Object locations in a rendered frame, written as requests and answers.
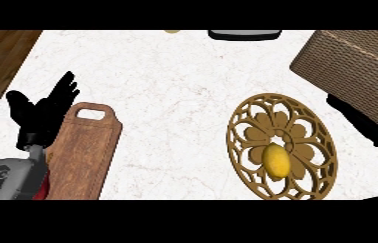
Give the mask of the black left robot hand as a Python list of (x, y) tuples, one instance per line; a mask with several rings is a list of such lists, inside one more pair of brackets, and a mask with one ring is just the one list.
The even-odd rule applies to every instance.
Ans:
[(26, 151), (32, 145), (47, 148), (54, 142), (64, 114), (79, 93), (73, 73), (61, 76), (45, 98), (32, 103), (21, 92), (5, 93), (10, 118), (18, 125), (16, 148)]

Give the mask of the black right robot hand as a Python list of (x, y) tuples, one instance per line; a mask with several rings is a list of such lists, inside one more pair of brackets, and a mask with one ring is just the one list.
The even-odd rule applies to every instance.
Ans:
[(333, 109), (336, 109), (352, 127), (360, 134), (373, 142), (373, 146), (378, 147), (378, 124), (368, 119), (368, 117), (352, 108), (342, 100), (333, 95), (327, 95), (326, 103)]

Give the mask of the round brown cutout placemat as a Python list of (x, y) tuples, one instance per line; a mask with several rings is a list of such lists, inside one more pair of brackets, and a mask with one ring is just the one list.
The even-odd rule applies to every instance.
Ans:
[[(292, 165), (277, 193), (267, 182), (275, 179), (261, 163), (272, 137), (283, 141)], [(261, 199), (324, 198), (336, 178), (334, 145), (318, 117), (295, 99), (274, 93), (249, 97), (230, 116), (225, 146), (240, 181)]]

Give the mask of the brown wicker basket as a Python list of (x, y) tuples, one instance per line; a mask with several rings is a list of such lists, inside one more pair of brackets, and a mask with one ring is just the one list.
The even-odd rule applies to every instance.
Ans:
[(289, 69), (378, 124), (378, 30), (315, 30)]

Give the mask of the yellow lemon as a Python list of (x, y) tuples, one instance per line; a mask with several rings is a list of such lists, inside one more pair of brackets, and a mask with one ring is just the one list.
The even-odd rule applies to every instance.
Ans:
[(290, 161), (286, 150), (280, 145), (271, 142), (262, 150), (262, 166), (267, 174), (274, 179), (281, 179), (290, 171)]

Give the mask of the brown wooden cutting board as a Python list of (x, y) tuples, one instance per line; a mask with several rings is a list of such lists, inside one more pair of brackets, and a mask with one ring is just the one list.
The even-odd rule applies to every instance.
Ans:
[(76, 103), (47, 148), (48, 200), (97, 200), (109, 170), (122, 124), (112, 108)]

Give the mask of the brown wooden cabinet panel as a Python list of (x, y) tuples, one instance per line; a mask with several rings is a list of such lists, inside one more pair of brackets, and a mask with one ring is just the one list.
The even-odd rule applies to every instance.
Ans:
[(41, 30), (0, 30), (0, 98), (41, 35)]

